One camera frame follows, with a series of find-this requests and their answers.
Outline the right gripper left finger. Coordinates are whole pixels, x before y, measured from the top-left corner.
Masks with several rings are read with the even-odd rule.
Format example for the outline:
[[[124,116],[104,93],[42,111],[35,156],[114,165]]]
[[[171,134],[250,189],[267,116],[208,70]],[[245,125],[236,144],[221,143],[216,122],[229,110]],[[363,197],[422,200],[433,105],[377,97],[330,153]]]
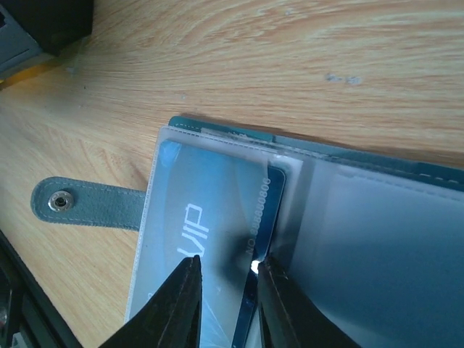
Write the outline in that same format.
[[[103,347],[198,347],[202,272],[198,255],[186,257],[150,300]]]

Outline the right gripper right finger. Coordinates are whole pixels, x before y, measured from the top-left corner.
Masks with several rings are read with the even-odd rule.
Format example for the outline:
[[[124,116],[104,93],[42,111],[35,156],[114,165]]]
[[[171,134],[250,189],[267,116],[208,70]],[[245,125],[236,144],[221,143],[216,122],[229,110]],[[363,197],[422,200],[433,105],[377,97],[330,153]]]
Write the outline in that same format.
[[[289,277],[276,258],[258,265],[260,336],[263,347],[358,347]]]

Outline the teal leather card holder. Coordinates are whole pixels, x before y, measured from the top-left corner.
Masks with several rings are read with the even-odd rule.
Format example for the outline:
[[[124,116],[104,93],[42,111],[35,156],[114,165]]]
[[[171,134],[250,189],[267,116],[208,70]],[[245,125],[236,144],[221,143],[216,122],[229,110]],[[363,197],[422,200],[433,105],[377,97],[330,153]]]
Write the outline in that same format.
[[[285,172],[268,251],[362,347],[463,345],[463,172],[302,138],[175,116],[160,129],[145,191],[42,180],[37,218],[138,232],[160,144],[230,152]],[[135,271],[130,282],[128,310]]]

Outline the blue VIP card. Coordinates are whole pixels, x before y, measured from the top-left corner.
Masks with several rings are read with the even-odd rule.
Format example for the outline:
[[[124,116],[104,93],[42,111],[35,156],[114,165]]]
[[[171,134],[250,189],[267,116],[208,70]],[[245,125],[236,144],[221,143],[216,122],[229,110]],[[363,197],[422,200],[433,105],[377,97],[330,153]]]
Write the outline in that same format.
[[[134,263],[133,317],[185,257],[202,264],[202,347],[245,347],[285,172],[173,140],[159,145]]]

